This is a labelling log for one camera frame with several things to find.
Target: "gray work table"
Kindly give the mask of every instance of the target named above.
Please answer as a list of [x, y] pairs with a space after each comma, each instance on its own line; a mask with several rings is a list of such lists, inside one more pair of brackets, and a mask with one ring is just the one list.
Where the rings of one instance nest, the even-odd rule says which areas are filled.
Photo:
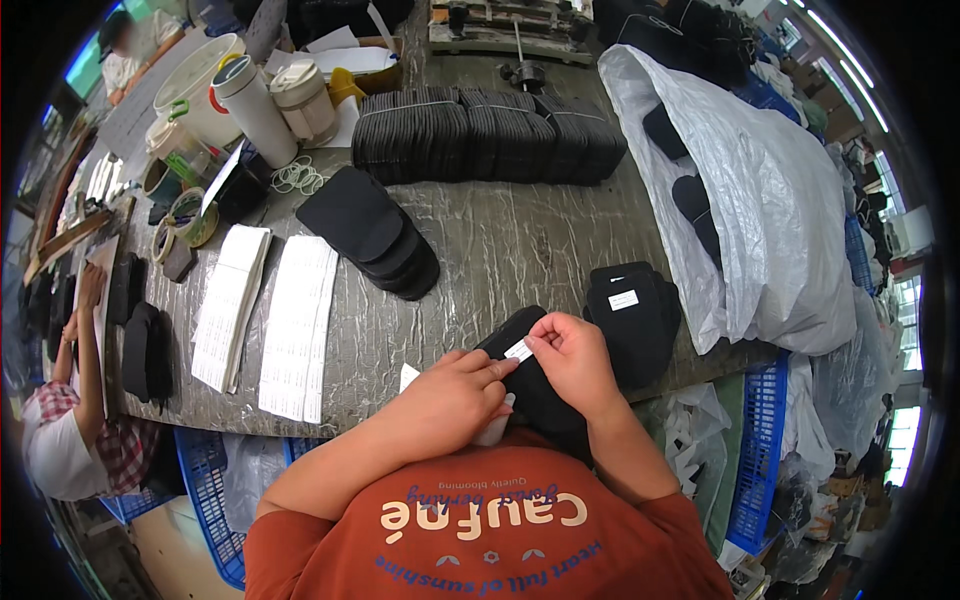
[[[420, 3], [408, 24], [401, 26], [411, 30], [405, 33], [403, 59], [408, 86], [509, 89], [496, 69], [504, 59], [431, 56], [422, 45], [424, 10]], [[547, 64], [546, 73], [547, 91], [589, 98], [615, 122], [595, 67]], [[350, 159], [349, 149], [306, 154], [327, 177]], [[592, 188], [470, 181], [396, 185], [390, 192], [440, 259], [440, 281], [424, 299], [407, 302], [373, 287], [346, 260], [339, 262], [326, 345], [324, 424], [294, 422], [257, 408], [262, 345], [279, 258], [288, 237], [309, 234], [294, 216], [304, 200], [296, 191], [285, 195], [272, 191], [265, 212], [259, 209], [245, 222], [270, 228], [275, 238], [244, 341], [237, 393], [218, 394], [190, 374], [190, 338], [227, 233], [227, 225], [221, 223], [199, 249], [198, 264], [184, 283], [165, 279], [156, 265], [148, 268], [146, 299], [165, 311], [173, 324], [174, 397], [161, 415], [154, 405], [123, 393], [118, 351], [123, 331], [115, 327], [106, 368], [108, 395], [113, 402], [119, 400], [117, 408], [145, 419], [204, 429], [332, 437], [394, 397], [404, 362], [423, 370], [449, 350], [472, 348], [530, 304], [579, 315], [588, 273], [595, 267], [647, 260], [671, 278], [653, 209], [629, 153], [609, 180]], [[149, 201], [137, 202], [121, 252], [149, 256], [154, 232], [147, 225], [149, 209]], [[660, 384], [631, 399], [738, 372], [773, 359], [775, 352], [762, 343], [730, 346], [722, 341], [706, 356], [698, 356], [684, 323]]]

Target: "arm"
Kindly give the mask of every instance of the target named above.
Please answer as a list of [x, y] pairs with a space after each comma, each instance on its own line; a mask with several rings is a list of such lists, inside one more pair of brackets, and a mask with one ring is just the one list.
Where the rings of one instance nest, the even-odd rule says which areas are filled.
[[491, 420], [509, 415], [500, 383], [519, 361], [455, 350], [417, 377], [370, 419], [308, 452], [260, 498], [256, 517], [295, 511], [331, 521], [377, 479], [465, 445]]
[[70, 321], [63, 326], [60, 336], [60, 349], [57, 350], [57, 362], [54, 363], [54, 373], [51, 381], [70, 383], [73, 375], [73, 352], [70, 345], [77, 340], [77, 313], [70, 315]]
[[95, 265], [87, 265], [77, 297], [77, 339], [80, 345], [80, 405], [74, 417], [87, 448], [93, 445], [104, 426], [104, 396], [100, 382], [100, 355], [93, 329], [93, 311], [100, 303], [107, 275]]
[[596, 325], [551, 313], [524, 342], [557, 394], [587, 420], [590, 452], [611, 492], [635, 505], [680, 491], [662, 452], [617, 389]]

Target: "plastic crate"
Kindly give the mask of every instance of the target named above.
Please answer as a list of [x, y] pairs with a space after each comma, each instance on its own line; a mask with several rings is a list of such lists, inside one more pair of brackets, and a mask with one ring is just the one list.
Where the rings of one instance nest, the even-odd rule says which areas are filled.
[[844, 233], [847, 245], [847, 260], [850, 261], [850, 270], [853, 272], [853, 283], [867, 290], [871, 296], [876, 293], [874, 280], [870, 277], [870, 258], [863, 245], [863, 236], [860, 234], [860, 222], [855, 215], [848, 215], [844, 223]]
[[144, 490], [141, 493], [128, 493], [113, 498], [100, 498], [110, 514], [124, 525], [130, 525], [130, 522], [138, 516], [149, 513], [157, 506], [166, 504], [176, 496], [165, 495], [158, 496], [150, 490]]
[[287, 459], [287, 467], [320, 444], [329, 442], [332, 438], [284, 438], [283, 457]]
[[755, 108], [779, 110], [786, 118], [800, 125], [800, 114], [793, 105], [780, 96], [774, 87], [764, 82], [753, 71], [747, 71], [747, 84], [731, 90], [733, 95]]
[[751, 367], [744, 378], [743, 437], [727, 540], [756, 556], [770, 538], [764, 530], [780, 469], [789, 352], [773, 364]]
[[177, 454], [183, 483], [204, 532], [206, 547], [225, 582], [244, 589], [247, 569], [243, 562], [244, 534], [230, 531], [224, 515], [224, 471], [227, 454], [216, 431], [175, 427]]

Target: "plastic bag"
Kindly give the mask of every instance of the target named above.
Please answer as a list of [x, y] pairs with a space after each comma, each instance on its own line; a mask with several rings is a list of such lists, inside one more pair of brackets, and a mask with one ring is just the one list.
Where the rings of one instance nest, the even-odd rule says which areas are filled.
[[[816, 355], [850, 340], [852, 275], [844, 247], [843, 182], [816, 138], [636, 48], [598, 61], [647, 185], [693, 346], [759, 338]], [[659, 102], [690, 157], [674, 162], [642, 119]], [[720, 238], [723, 274], [673, 203], [673, 182], [699, 171]]]
[[224, 434], [224, 517], [230, 531], [245, 534], [253, 525], [260, 496], [287, 468], [283, 438]]
[[876, 320], [874, 302], [853, 291], [856, 334], [825, 356], [812, 359], [813, 405], [830, 447], [863, 458], [883, 415], [881, 400], [891, 388], [889, 355]]
[[796, 451], [816, 485], [827, 482], [836, 466], [833, 448], [813, 407], [813, 370], [810, 357], [794, 352], [789, 359], [786, 387], [786, 414], [780, 459]]

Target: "white plastic bag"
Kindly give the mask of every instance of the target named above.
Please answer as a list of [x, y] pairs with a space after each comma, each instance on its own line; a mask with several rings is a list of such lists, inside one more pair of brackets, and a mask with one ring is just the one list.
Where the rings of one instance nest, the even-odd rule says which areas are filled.
[[[598, 69], [646, 183], [697, 352], [721, 337], [809, 355], [850, 340], [843, 182], [817, 139], [778, 111], [753, 108], [632, 46], [608, 49]], [[670, 160], [644, 132], [643, 117], [659, 102], [692, 161]], [[672, 198], [674, 181], [697, 171], [722, 275]]]
[[827, 482], [833, 474], [836, 459], [824, 426], [813, 408], [813, 370], [810, 357], [794, 352], [789, 359], [786, 384], [786, 414], [783, 420], [783, 442], [780, 459], [797, 452], [816, 485]]

